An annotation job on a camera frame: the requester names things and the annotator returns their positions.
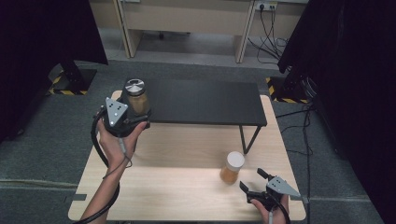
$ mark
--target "black table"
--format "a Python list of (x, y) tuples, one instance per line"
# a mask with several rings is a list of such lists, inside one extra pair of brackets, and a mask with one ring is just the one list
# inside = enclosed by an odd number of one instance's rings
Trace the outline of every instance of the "black table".
[[(255, 83), (134, 78), (145, 82), (151, 122), (238, 125), (245, 154), (267, 125)], [(128, 104), (125, 97), (123, 90), (122, 101)], [(257, 127), (248, 146), (243, 126)]]

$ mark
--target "wooden table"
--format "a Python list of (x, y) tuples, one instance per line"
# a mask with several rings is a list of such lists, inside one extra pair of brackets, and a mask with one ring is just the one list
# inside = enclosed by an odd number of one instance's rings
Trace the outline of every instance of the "wooden table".
[[(120, 91), (113, 98), (120, 96)], [(263, 191), (267, 180), (256, 171), (279, 175), (298, 190), (290, 161), (267, 96), (261, 96), (268, 124), (262, 128), (233, 185), (219, 177), (227, 154), (241, 151), (237, 126), (152, 123), (137, 142), (133, 166), (120, 182), (120, 196), (108, 213), (108, 220), (151, 221), (253, 221), (261, 216), (246, 202), (239, 188), (242, 180), (250, 190)], [(255, 127), (244, 128), (253, 135)], [(73, 201), (69, 217), (81, 217), (106, 172), (92, 149), (76, 194), (85, 201)], [(301, 201), (290, 201), (290, 219), (303, 220)]]

